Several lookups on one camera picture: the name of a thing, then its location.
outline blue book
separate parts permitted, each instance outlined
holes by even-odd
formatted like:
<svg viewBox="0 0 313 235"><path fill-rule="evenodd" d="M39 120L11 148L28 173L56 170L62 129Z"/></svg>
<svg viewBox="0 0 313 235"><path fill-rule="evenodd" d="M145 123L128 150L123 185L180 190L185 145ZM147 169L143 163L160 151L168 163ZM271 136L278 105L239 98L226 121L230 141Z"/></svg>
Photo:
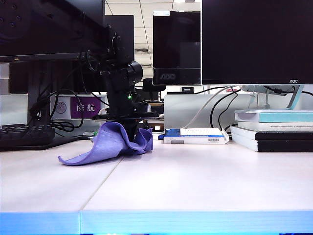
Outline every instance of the blue book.
<svg viewBox="0 0 313 235"><path fill-rule="evenodd" d="M313 122L312 110L236 110L236 121Z"/></svg>

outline crumpled cloth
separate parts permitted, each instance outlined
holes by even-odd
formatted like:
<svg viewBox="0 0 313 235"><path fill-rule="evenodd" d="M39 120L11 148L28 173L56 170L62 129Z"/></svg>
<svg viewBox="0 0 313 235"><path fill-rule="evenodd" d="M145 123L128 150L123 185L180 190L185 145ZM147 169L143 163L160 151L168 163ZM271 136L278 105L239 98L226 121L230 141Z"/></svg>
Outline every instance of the crumpled cloth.
<svg viewBox="0 0 313 235"><path fill-rule="evenodd" d="M109 158L119 154L139 155L153 150L153 137L151 129L139 129L134 142L130 142L124 127L117 122L105 122L93 138L92 149L84 154L69 160L59 161L64 165L85 165Z"/></svg>

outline ceiling light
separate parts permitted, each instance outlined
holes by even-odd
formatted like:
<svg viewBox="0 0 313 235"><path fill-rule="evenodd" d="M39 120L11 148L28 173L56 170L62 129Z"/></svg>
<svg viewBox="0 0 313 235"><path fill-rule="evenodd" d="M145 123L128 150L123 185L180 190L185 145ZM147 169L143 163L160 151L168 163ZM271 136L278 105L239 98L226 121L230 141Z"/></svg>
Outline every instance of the ceiling light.
<svg viewBox="0 0 313 235"><path fill-rule="evenodd" d="M174 0L175 3L193 3L200 2L201 0Z"/></svg>

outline monitor screen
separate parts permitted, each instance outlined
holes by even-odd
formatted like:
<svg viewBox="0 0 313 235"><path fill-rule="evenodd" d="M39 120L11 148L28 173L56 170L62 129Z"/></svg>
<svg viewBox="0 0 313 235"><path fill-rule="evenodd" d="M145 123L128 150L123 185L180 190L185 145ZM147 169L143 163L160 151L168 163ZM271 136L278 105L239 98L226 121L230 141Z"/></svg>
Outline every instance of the monitor screen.
<svg viewBox="0 0 313 235"><path fill-rule="evenodd" d="M203 84L313 83L312 0L203 0Z"/></svg>
<svg viewBox="0 0 313 235"><path fill-rule="evenodd" d="M0 2L0 62L79 59L110 43L102 0Z"/></svg>
<svg viewBox="0 0 313 235"><path fill-rule="evenodd" d="M200 84L200 19L200 12L154 14L154 84Z"/></svg>

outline black keyboard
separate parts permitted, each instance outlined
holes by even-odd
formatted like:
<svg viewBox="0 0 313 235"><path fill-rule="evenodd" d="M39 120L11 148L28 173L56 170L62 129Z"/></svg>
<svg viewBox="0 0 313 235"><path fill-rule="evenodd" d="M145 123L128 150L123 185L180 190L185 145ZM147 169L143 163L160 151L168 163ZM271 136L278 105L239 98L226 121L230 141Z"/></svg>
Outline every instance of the black keyboard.
<svg viewBox="0 0 313 235"><path fill-rule="evenodd" d="M26 126L23 124L0 126L0 149L18 146L38 146L52 142L55 137L51 125Z"/></svg>

